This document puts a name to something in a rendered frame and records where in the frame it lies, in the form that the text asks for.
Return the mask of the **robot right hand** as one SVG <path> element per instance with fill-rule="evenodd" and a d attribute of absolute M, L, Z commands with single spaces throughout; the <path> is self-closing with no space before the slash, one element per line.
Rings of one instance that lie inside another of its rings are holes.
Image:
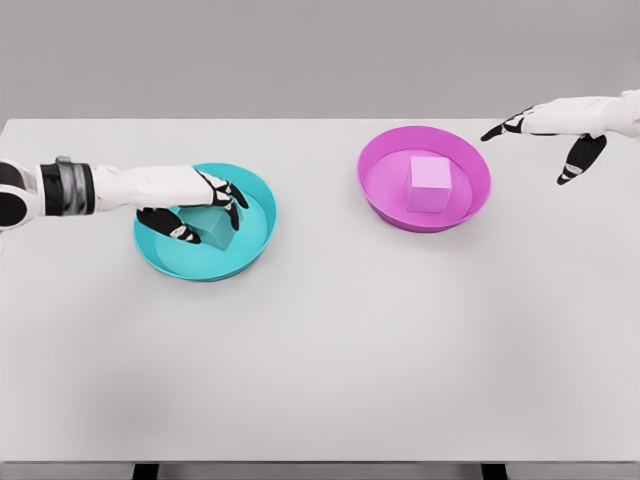
<path fill-rule="evenodd" d="M 620 97 L 560 98 L 531 106 L 491 128 L 481 140 L 505 133 L 577 138 L 557 178 L 564 185 L 588 170 L 607 146 L 607 135 L 623 131 Z"/>

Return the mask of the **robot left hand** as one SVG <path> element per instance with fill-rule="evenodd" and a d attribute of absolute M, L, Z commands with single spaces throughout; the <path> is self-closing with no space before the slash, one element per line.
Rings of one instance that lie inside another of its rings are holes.
<path fill-rule="evenodd" d="M 142 168 L 134 177 L 136 219 L 145 227 L 174 240 L 200 244 L 198 233 L 170 208 L 213 206 L 229 217 L 234 231 L 240 228 L 239 209 L 248 209 L 244 194 L 232 182 L 193 166 Z"/>

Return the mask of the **teal block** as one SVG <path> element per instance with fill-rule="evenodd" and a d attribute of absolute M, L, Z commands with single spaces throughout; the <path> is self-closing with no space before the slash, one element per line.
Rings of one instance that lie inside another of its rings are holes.
<path fill-rule="evenodd" d="M 178 209 L 178 216 L 207 245 L 226 250 L 237 231 L 233 229 L 228 212 L 217 206 L 193 206 Z"/>

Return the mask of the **teal plate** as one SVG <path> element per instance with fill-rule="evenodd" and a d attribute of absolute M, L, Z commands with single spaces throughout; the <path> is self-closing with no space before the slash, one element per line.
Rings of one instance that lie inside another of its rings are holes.
<path fill-rule="evenodd" d="M 141 256 L 153 268 L 176 278 L 217 281 L 248 268 L 271 240 L 278 219 L 278 207 L 269 185 L 254 172 L 225 163 L 197 164 L 201 172 L 230 181 L 246 198 L 238 231 L 231 229 L 229 217 L 221 215 L 222 226 L 233 235 L 225 249 L 201 242 L 191 244 L 171 239 L 133 222 L 133 236 Z"/>

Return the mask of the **pink block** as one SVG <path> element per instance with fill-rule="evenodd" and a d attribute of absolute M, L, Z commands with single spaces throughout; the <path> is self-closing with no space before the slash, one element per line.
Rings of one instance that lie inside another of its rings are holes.
<path fill-rule="evenodd" d="M 410 157 L 407 179 L 409 211 L 440 213 L 445 210 L 451 191 L 451 161 L 448 158 L 436 155 Z"/>

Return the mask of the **pink plate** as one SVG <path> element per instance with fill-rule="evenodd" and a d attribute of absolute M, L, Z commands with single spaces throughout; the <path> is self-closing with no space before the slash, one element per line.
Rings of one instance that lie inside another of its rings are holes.
<path fill-rule="evenodd" d="M 410 157 L 436 155 L 451 161 L 452 191 L 440 213 L 407 209 Z M 481 154 L 463 138 L 439 128 L 404 126 L 385 131 L 361 151 L 357 163 L 361 189 L 374 211 L 411 232 L 435 233 L 476 215 L 491 192 L 491 174 Z"/>

